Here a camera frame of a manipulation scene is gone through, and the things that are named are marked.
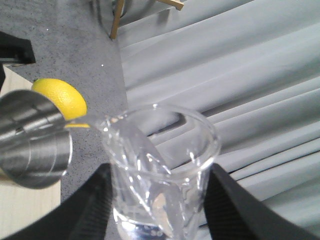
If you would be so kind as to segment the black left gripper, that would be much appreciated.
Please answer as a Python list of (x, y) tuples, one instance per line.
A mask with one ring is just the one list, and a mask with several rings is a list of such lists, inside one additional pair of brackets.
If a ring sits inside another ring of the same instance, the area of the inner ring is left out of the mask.
[(7, 65), (34, 64), (36, 58), (31, 41), (1, 31), (0, 62)]

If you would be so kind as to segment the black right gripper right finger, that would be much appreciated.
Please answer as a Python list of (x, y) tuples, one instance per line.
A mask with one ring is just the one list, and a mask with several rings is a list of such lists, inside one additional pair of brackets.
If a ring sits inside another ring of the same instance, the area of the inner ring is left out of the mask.
[(213, 240), (317, 240), (318, 236), (284, 219), (213, 164), (204, 200)]

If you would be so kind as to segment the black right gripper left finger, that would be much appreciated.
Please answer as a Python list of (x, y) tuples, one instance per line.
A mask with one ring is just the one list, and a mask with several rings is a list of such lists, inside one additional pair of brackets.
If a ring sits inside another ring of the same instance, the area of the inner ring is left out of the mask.
[(59, 207), (6, 240), (103, 240), (112, 208), (111, 166), (101, 164)]

